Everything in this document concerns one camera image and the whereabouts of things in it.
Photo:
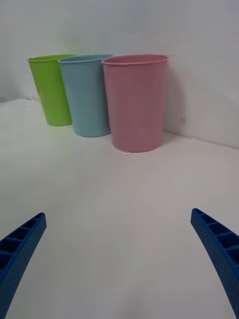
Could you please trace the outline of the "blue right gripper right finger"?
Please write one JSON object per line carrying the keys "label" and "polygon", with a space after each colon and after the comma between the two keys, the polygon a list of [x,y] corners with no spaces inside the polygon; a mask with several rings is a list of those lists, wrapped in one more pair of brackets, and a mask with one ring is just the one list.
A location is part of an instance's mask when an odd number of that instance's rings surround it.
{"label": "blue right gripper right finger", "polygon": [[239,318],[239,236],[197,208],[192,210],[191,224],[213,263],[236,318]]}

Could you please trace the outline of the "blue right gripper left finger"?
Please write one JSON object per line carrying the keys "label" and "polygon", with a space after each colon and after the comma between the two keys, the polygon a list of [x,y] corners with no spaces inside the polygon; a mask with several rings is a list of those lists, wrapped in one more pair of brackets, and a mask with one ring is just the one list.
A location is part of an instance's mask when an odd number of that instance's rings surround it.
{"label": "blue right gripper left finger", "polygon": [[5,318],[26,267],[46,229],[40,212],[0,241],[0,318]]}

